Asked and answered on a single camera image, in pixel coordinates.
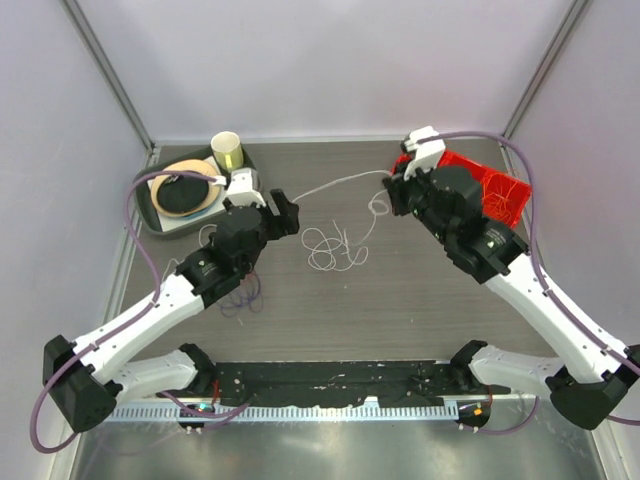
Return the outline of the red plastic divided bin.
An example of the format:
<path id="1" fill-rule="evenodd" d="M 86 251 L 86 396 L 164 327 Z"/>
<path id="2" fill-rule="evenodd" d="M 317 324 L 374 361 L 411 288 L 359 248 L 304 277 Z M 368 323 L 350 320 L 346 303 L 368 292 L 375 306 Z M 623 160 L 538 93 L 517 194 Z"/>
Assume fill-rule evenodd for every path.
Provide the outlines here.
<path id="1" fill-rule="evenodd" d="M 446 230 L 446 223 L 436 217 L 432 218 L 434 222 L 429 222 L 426 210 L 419 212 L 409 208 L 407 202 L 402 203 L 400 198 L 401 182 L 392 180 L 394 176 L 404 173 L 409 160 L 410 157 L 407 154 L 399 156 L 391 169 L 391 176 L 383 180 L 384 188 L 392 201 L 393 214 L 400 216 L 411 213 L 436 238 L 440 239 Z M 482 186 L 482 213 L 491 220 L 498 221 L 511 229 L 517 226 L 532 193 L 530 185 L 450 150 L 444 152 L 437 166 L 464 167 L 471 177 Z"/>

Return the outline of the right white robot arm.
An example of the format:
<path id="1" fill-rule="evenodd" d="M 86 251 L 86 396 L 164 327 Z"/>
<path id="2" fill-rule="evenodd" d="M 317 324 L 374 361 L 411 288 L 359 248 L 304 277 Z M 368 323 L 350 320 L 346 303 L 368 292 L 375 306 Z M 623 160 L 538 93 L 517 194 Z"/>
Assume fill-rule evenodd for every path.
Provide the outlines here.
<path id="1" fill-rule="evenodd" d="M 501 386 L 551 402 L 584 430 L 596 429 L 639 378 L 639 348 L 608 334 L 540 268 L 525 240 L 483 213 L 483 189 L 461 166 L 396 173 L 382 184 L 396 216 L 412 215 L 448 259 L 511 305 L 551 346 L 553 358 L 470 341 L 452 358 L 465 395 Z"/>

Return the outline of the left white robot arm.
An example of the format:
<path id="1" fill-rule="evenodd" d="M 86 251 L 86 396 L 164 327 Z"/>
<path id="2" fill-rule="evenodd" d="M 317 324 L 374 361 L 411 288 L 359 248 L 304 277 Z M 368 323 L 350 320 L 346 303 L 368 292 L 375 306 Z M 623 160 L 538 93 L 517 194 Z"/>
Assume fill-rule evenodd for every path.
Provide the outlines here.
<path id="1" fill-rule="evenodd" d="M 208 242 L 146 298 L 74 341 L 58 335 L 45 345 L 43 384 L 73 432 L 95 428 L 137 397 L 170 390 L 200 399 L 211 391 L 214 366 L 193 344 L 148 361 L 133 358 L 239 287 L 268 242 L 298 233 L 298 205 L 280 189 L 271 196 L 273 206 L 226 201 Z"/>

